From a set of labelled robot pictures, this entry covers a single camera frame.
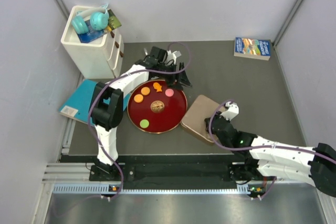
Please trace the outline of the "tin box with paper cups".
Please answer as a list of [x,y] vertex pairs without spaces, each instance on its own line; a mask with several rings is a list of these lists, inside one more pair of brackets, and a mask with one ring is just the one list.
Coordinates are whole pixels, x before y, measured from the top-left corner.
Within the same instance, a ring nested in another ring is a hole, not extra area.
[[182,129],[186,131],[191,136],[204,142],[207,145],[214,145],[214,141],[211,139],[209,133],[205,130],[205,123],[196,123],[195,125],[189,126],[181,123]]

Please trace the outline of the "white drawer cabinet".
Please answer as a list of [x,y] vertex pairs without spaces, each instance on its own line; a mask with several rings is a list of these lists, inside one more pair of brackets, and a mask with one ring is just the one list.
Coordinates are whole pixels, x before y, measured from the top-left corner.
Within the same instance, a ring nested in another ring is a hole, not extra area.
[[61,43],[86,79],[113,79],[120,75],[124,43],[120,29],[104,33],[101,37],[83,43],[75,32],[71,20],[89,6],[75,5],[70,13]]

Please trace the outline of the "beige tin lid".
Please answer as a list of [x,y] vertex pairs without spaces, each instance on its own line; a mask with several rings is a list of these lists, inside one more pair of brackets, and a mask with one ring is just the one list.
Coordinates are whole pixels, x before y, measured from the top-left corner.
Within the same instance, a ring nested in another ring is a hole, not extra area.
[[201,94],[189,107],[181,123],[189,126],[195,125],[196,123],[203,123],[206,118],[212,116],[218,106],[218,103]]

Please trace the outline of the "green round cookie bottom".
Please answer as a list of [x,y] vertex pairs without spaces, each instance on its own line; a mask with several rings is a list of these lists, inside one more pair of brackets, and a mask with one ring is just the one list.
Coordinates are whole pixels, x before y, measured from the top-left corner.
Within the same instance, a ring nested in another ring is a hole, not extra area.
[[146,129],[147,127],[149,127],[150,122],[147,119],[143,119],[140,121],[139,125],[141,128]]

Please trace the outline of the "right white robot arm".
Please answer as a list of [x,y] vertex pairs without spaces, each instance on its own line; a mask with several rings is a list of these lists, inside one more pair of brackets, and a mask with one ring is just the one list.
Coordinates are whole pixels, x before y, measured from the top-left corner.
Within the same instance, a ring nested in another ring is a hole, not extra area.
[[205,130],[215,144],[244,160],[240,176],[247,180],[284,178],[309,184],[335,197],[335,149],[292,146],[239,131],[220,113],[206,118]]

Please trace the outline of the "orange fish shaped cookie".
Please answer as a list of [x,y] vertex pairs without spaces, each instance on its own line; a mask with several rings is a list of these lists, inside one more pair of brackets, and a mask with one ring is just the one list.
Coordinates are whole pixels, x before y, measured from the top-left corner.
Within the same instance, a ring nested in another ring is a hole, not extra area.
[[162,92],[162,86],[158,82],[153,83],[153,88],[156,92]]

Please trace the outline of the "teal headphones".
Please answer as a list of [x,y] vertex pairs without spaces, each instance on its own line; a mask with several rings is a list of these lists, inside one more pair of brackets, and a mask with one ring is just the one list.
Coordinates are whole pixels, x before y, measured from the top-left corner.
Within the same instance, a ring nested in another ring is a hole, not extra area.
[[71,24],[77,34],[85,34],[89,32],[89,26],[84,20],[89,17],[90,27],[95,31],[104,30],[108,26],[109,13],[108,5],[90,8],[79,12],[71,21]]

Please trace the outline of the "round red lacquer plate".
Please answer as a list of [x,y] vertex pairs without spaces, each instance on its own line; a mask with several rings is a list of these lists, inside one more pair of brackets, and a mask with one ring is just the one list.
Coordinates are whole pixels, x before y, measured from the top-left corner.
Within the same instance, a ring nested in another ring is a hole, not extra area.
[[[162,92],[156,92],[153,83],[158,82],[162,86]],[[141,103],[134,101],[136,94],[141,94],[143,87],[149,87],[151,92],[144,96]],[[172,97],[165,95],[166,89],[169,88],[164,80],[151,80],[137,86],[130,94],[127,105],[129,119],[139,130],[160,134],[175,129],[181,122],[183,116],[187,112],[187,98],[182,90],[174,90]],[[143,129],[139,123],[141,120],[147,119],[150,122],[149,127]]]

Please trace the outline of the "blue book on cabinet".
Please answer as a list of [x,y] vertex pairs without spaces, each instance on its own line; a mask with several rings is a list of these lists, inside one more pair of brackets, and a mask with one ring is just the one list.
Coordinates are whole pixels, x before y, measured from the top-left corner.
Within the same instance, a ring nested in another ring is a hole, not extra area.
[[90,43],[103,35],[106,34],[106,31],[103,30],[94,30],[91,26],[88,26],[88,32],[84,34],[78,34],[78,38],[81,43]]

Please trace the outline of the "orange round cookie upper left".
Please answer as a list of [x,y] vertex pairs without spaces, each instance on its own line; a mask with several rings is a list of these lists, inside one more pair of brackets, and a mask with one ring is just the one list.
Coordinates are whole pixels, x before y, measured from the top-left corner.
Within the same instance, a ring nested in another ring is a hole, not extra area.
[[151,90],[150,90],[149,87],[143,87],[143,88],[141,89],[141,94],[142,94],[143,96],[147,96],[147,95],[149,95],[150,92],[151,92]]

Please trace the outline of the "blue notebook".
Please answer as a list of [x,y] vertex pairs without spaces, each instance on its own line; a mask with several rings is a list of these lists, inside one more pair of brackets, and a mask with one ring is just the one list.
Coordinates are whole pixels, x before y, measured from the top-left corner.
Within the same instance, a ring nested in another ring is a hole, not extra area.
[[59,108],[58,112],[63,116],[87,124],[91,99],[96,84],[95,81],[84,80]]

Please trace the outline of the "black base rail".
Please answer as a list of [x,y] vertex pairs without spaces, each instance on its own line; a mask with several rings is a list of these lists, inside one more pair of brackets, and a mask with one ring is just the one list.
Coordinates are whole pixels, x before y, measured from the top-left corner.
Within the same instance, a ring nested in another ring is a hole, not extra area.
[[226,182],[271,180],[257,171],[257,162],[233,154],[121,155],[111,166],[94,162],[96,175],[126,181],[156,177],[218,177]]

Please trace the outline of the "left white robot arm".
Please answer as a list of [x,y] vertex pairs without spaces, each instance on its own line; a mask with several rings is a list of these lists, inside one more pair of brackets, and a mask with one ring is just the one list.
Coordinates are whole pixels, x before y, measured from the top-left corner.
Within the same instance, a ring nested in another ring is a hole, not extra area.
[[188,63],[177,62],[180,51],[152,47],[144,59],[115,79],[95,85],[89,106],[88,126],[98,144],[94,167],[107,180],[114,180],[122,173],[117,163],[117,128],[122,121],[124,98],[136,87],[149,80],[164,80],[167,87],[176,91],[191,87],[185,70]]

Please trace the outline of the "orange round cookie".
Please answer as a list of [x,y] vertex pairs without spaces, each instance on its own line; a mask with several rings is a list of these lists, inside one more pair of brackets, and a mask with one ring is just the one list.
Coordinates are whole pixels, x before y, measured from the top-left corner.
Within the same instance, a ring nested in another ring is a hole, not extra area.
[[142,94],[136,94],[133,99],[136,103],[141,103],[144,100],[144,96]]
[[151,90],[150,90],[149,87],[143,87],[143,88],[141,89],[141,94],[142,94],[143,96],[147,96],[147,95],[149,95],[150,92],[151,92]]

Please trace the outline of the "green picture card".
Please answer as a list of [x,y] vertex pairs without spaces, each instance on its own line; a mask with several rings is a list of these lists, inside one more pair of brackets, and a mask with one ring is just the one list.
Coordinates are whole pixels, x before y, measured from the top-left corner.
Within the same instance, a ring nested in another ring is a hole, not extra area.
[[108,13],[109,13],[109,18],[108,18],[108,26],[106,27],[106,30],[113,31],[121,27],[122,24],[117,18],[117,16],[114,14],[114,12],[111,9],[108,9]]

